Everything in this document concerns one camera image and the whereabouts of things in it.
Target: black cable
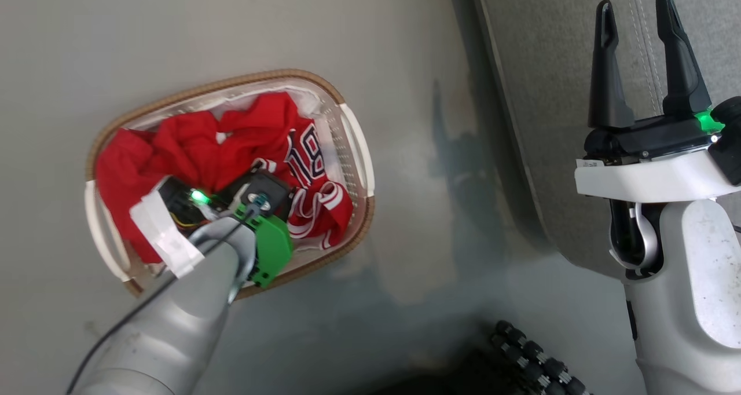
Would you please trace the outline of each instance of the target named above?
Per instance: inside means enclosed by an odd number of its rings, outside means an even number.
[[[232,234],[234,234],[235,231],[241,226],[246,224],[244,221],[240,221],[236,226],[234,226],[231,231],[229,231],[227,234],[222,236],[219,241],[215,242],[214,245],[208,248],[208,250],[203,252],[203,255],[206,256],[209,253],[211,253],[218,245],[224,243],[227,239],[229,239]],[[152,292],[149,297],[147,297],[143,302],[141,302],[137,307],[135,307],[133,310],[131,310],[128,314],[124,316],[119,322],[117,322],[111,329],[106,332],[106,334],[101,337],[98,342],[96,342],[95,345],[93,345],[93,348],[90,349],[90,351],[87,352],[87,355],[85,355],[85,358],[82,360],[82,363],[80,363],[79,368],[77,368],[77,371],[75,372],[75,376],[72,377],[72,382],[69,383],[69,387],[67,388],[67,395],[72,395],[72,391],[75,389],[75,385],[77,385],[77,381],[80,380],[80,376],[82,376],[82,372],[85,371],[85,366],[87,366],[87,363],[89,363],[90,359],[93,358],[93,355],[95,355],[96,351],[100,349],[101,345],[103,345],[106,340],[109,339],[109,337],[113,336],[119,329],[121,329],[122,326],[124,326],[127,322],[129,322],[135,315],[137,315],[143,308],[149,305],[150,302],[152,302],[155,298],[157,298],[164,290],[167,289],[170,285],[174,284],[175,280],[177,279],[176,276],[172,275],[170,278],[167,279],[167,281],[162,284],[159,289]]]

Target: red fabric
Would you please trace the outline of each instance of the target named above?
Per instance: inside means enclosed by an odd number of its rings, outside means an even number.
[[[217,133],[227,134],[219,144]],[[98,191],[122,239],[144,263],[161,260],[129,216],[129,209],[165,175],[213,193],[259,160],[296,187],[288,218],[294,239],[321,237],[322,248],[342,241],[353,205],[340,184],[329,181],[312,119],[299,116],[285,92],[263,94],[246,111],[177,115],[156,133],[119,129],[96,165]]]

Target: laundry basket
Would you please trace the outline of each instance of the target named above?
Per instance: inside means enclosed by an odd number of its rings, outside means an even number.
[[[248,108],[258,95],[266,92],[288,92],[300,115],[314,119],[328,177],[345,186],[353,203],[350,225],[341,244],[326,250],[298,247],[270,287],[285,284],[341,258],[368,232],[373,218],[375,183],[371,156],[355,115],[330,83],[307,71],[278,70],[206,84],[117,118],[95,139],[87,157],[85,212],[90,233],[106,266],[134,295],[151,284],[162,266],[145,265],[114,226],[96,186],[96,162],[101,150],[119,128],[154,131],[165,118],[204,110],[211,110],[219,117],[225,110]],[[238,298],[261,291],[250,283]]]

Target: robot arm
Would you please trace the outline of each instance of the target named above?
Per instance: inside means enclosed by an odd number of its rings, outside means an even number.
[[[255,263],[255,234],[234,218],[209,224],[191,241],[209,256],[192,273],[128,321],[112,338],[76,393],[84,395],[187,395],[206,369],[224,329],[236,291]],[[174,280],[163,273],[139,301]]]
[[[617,71],[612,4],[597,8],[593,131],[574,174],[577,191],[610,202],[608,250],[626,269],[648,393],[741,394],[741,247],[714,201],[741,191],[741,98],[707,113],[710,96],[674,0],[656,0],[656,17],[666,51],[666,114],[636,121]]]

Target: concrete floor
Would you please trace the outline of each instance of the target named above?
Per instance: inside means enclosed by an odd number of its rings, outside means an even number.
[[[58,393],[132,303],[82,208],[95,134],[227,76],[305,68],[376,170],[344,260],[235,303],[196,393],[362,393],[508,319],[602,395],[642,393],[621,285],[543,244],[468,0],[0,0],[4,393]]]

